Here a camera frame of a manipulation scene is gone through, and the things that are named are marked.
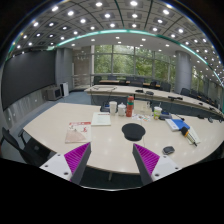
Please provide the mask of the gripper purple ribbed right finger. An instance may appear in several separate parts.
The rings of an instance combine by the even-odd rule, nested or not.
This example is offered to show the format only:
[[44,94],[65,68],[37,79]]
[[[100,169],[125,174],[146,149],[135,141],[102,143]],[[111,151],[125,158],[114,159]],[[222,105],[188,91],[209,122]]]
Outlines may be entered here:
[[168,155],[157,155],[138,144],[133,145],[132,153],[143,185],[148,185],[181,169]]

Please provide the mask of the gripper purple ribbed left finger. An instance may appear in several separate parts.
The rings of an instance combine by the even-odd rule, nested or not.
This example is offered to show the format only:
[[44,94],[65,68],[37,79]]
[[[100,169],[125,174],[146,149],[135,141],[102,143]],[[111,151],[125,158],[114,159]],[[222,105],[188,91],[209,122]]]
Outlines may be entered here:
[[66,154],[55,154],[41,169],[79,185],[90,154],[91,143],[86,143]]

